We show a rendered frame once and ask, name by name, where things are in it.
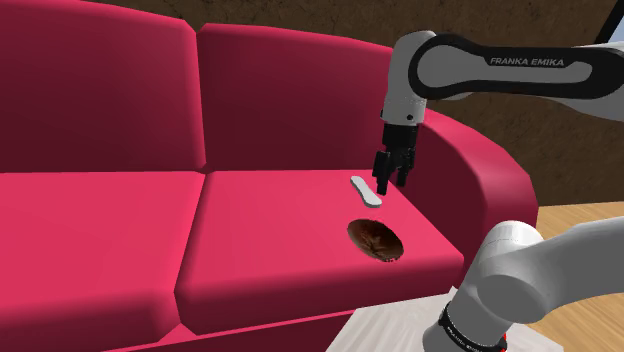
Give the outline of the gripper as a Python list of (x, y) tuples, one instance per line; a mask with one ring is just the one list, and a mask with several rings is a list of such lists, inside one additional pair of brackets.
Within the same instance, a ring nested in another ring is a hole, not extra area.
[(372, 176), (376, 179), (376, 192), (387, 193), (389, 178), (392, 174), (392, 163), (397, 167), (396, 185), (404, 187), (408, 175), (414, 167), (415, 145), (418, 125), (394, 125), (385, 123), (382, 144), (386, 151), (378, 151), (375, 155)]

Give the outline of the white remote control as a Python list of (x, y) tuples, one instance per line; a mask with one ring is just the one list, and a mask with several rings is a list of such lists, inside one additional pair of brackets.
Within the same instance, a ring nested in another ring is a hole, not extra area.
[(351, 176), (350, 183), (356, 189), (365, 206), (369, 208), (379, 208), (382, 205), (382, 200), (370, 189), (362, 177)]

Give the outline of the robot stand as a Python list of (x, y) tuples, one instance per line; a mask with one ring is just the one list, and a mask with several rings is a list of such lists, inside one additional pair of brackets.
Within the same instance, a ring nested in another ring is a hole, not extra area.
[[(425, 352), (422, 336), (456, 292), (357, 309), (326, 352)], [(515, 324), (507, 332), (507, 352), (564, 352), (558, 343)]]

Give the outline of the red sofa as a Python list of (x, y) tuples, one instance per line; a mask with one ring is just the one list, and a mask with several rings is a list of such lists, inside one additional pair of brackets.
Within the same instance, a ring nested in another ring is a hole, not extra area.
[[(389, 48), (83, 0), (0, 0), (0, 352), (326, 352), (445, 294), (528, 174), (434, 111), (365, 206)], [(347, 233), (382, 222), (382, 262)]]

